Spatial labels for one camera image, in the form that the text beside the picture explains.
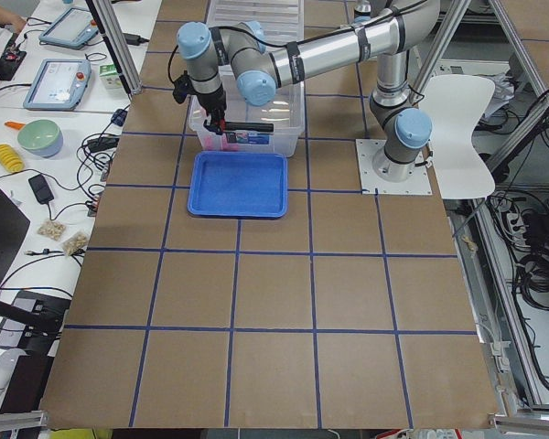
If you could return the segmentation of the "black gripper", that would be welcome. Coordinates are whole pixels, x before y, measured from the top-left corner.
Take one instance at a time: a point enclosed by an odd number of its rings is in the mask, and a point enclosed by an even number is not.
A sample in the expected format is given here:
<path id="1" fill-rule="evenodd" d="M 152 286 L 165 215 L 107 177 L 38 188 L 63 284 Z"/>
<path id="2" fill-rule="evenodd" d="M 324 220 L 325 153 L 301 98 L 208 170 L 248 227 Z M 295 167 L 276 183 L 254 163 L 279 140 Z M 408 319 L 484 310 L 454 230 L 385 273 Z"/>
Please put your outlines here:
<path id="1" fill-rule="evenodd" d="M 210 93 L 199 93 L 197 97 L 201 107 L 211 117 L 204 120 L 203 127 L 211 132 L 211 119 L 215 120 L 216 133 L 222 134 L 225 130 L 225 112 L 227 109 L 225 90 L 217 89 Z"/>

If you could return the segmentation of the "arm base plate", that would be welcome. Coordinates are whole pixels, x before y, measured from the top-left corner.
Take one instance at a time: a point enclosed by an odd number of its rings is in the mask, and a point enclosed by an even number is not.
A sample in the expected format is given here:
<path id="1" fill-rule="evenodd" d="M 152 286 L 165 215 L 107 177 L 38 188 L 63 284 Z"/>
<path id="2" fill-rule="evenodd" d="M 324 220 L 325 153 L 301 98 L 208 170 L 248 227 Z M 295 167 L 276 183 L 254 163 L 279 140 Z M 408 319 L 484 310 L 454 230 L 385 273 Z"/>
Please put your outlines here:
<path id="1" fill-rule="evenodd" d="M 391 161 L 384 151 L 383 139 L 357 139 L 356 156 L 361 192 L 367 195 L 431 196 L 423 152 L 414 162 L 401 165 Z"/>

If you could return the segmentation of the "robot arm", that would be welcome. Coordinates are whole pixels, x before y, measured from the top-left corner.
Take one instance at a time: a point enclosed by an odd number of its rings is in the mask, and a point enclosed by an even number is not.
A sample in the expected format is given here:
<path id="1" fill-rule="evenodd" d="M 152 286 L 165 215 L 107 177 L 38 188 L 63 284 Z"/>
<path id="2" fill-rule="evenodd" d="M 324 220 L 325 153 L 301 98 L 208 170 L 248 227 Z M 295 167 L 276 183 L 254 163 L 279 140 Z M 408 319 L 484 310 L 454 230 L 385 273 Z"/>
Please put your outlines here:
<path id="1" fill-rule="evenodd" d="M 266 41 L 262 24 L 242 21 L 210 27 L 188 22 L 177 32 L 175 51 L 186 68 L 173 79 L 173 99 L 196 97 L 205 112 L 199 135 L 213 151 L 244 151 L 291 156 L 297 134 L 284 134 L 268 122 L 233 122 L 220 68 L 231 68 L 246 105 L 269 105 L 279 89 L 372 57 L 379 62 L 372 108 L 404 109 L 409 92 L 404 73 L 405 53 L 424 39 L 437 21 L 437 1 L 389 1 L 375 16 L 355 20 L 327 34 L 275 44 Z"/>

